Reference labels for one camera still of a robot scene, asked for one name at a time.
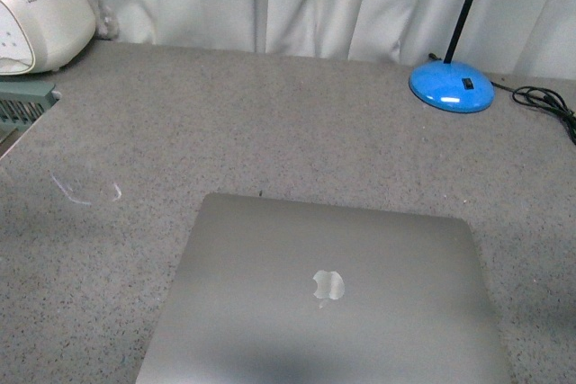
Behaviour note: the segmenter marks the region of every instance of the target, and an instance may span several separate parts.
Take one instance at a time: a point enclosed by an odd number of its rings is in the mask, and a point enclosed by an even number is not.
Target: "laptop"
[[[510,383],[459,219],[208,195],[137,384]]]

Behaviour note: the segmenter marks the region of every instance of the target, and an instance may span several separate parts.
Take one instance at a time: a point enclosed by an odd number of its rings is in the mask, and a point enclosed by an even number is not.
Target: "gray plastic object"
[[[56,103],[54,84],[43,81],[0,82],[0,129],[26,130]]]

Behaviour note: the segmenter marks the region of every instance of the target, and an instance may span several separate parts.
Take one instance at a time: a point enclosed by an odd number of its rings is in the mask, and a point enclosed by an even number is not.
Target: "power cord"
[[[442,60],[434,53],[430,53],[428,57],[432,60]],[[549,112],[555,116],[563,123],[572,143],[576,145],[576,115],[573,110],[568,108],[564,99],[557,92],[545,87],[533,87],[532,85],[524,85],[518,89],[513,89],[493,81],[491,83],[494,87],[512,93],[512,99],[515,103]]]

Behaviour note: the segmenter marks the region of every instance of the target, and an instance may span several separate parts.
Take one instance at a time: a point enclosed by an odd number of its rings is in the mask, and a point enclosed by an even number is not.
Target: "rice cooker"
[[[0,76],[58,69],[94,33],[88,0],[0,0]]]

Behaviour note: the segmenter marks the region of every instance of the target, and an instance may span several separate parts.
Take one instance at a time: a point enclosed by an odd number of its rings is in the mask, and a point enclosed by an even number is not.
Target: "clear plastic piece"
[[[50,168],[49,176],[67,199],[81,206],[100,206],[122,197],[113,176],[90,160],[62,161]]]
[[[96,38],[113,40],[118,37],[119,25],[116,14],[109,6],[101,4],[100,0],[88,0],[96,16]]]

